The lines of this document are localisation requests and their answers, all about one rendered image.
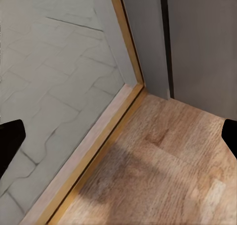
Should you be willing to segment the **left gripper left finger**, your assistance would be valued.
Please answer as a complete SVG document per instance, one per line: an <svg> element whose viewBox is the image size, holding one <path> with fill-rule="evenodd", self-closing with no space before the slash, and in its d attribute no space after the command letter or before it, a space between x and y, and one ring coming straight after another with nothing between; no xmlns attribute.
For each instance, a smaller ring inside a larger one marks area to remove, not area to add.
<svg viewBox="0 0 237 225"><path fill-rule="evenodd" d="M0 125L0 179L26 137L21 119Z"/></svg>

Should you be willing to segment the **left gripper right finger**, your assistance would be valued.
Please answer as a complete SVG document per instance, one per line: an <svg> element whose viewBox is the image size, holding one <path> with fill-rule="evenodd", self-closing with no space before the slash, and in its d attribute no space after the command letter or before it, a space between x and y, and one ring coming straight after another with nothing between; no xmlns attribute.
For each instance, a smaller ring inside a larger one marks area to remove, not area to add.
<svg viewBox="0 0 237 225"><path fill-rule="evenodd" d="M237 159L237 121L225 119L221 137Z"/></svg>

